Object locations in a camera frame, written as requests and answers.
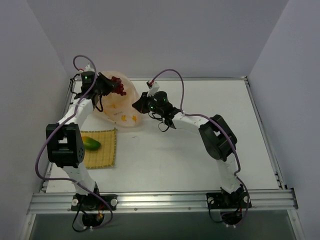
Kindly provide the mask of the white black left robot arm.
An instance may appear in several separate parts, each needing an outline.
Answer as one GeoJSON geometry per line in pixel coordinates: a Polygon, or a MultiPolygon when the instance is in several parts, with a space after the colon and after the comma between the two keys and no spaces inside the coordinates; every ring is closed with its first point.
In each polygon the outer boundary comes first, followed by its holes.
{"type": "Polygon", "coordinates": [[[74,100],[62,119],[46,127],[47,156],[51,163],[67,174],[76,194],[98,195],[97,183],[91,178],[84,163],[85,146],[81,127],[101,98],[110,94],[119,84],[94,70],[83,71],[79,75],[81,92],[74,95],[74,100]]]}

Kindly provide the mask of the dark red fake grapes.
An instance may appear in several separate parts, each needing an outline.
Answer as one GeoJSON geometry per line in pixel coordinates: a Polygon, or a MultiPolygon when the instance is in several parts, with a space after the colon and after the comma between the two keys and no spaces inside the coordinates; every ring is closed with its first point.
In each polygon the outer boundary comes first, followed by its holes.
{"type": "Polygon", "coordinates": [[[125,92],[122,80],[119,77],[115,76],[112,76],[111,80],[116,83],[116,88],[114,88],[111,92],[121,96],[125,96],[127,93],[125,92]]]}

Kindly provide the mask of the banana print plastic bag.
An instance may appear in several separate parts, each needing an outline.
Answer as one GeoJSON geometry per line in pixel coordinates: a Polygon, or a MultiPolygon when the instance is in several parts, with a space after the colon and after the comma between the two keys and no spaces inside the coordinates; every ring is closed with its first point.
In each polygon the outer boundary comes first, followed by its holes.
{"type": "Polygon", "coordinates": [[[95,109],[94,114],[121,127],[136,127],[142,118],[139,111],[132,107],[132,104],[140,98],[133,82],[118,71],[103,71],[102,74],[108,79],[121,81],[124,94],[112,92],[103,96],[101,102],[98,103],[98,108],[103,111],[95,109]]]}

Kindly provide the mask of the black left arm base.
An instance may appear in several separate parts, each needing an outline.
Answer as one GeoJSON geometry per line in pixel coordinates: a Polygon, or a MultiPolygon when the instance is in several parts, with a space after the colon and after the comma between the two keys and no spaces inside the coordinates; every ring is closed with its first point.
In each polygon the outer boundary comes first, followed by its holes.
{"type": "Polygon", "coordinates": [[[102,200],[92,194],[75,194],[71,201],[70,210],[75,212],[72,230],[76,233],[93,231],[106,227],[114,218],[117,209],[118,195],[108,194],[100,196],[102,200]]]}

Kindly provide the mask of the green fake fruit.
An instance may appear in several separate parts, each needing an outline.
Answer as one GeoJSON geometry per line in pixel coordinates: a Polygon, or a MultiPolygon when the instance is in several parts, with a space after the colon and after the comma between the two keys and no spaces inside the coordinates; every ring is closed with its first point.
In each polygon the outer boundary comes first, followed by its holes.
{"type": "Polygon", "coordinates": [[[101,147],[101,143],[89,136],[82,136],[84,148],[88,151],[97,151],[101,147]]]}

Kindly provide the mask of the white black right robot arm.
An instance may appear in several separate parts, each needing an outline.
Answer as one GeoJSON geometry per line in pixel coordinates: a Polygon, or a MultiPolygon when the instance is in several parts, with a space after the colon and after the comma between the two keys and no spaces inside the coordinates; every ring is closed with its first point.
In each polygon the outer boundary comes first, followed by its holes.
{"type": "Polygon", "coordinates": [[[202,114],[188,114],[174,107],[167,93],[158,91],[154,95],[143,92],[132,107],[141,114],[157,114],[166,126],[199,134],[207,153],[217,161],[221,189],[228,194],[241,188],[237,178],[241,170],[236,153],[237,138],[222,116],[207,117],[202,114]]]}

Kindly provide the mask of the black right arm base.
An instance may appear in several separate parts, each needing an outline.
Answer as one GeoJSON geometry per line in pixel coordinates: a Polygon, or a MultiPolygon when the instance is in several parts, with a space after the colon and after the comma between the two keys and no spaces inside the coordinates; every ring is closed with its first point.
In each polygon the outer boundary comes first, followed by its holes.
{"type": "Polygon", "coordinates": [[[247,216],[252,207],[251,199],[247,192],[232,193],[208,192],[206,202],[209,218],[217,224],[224,224],[227,228],[236,228],[247,216]],[[214,219],[211,210],[222,210],[220,220],[214,219]]]}

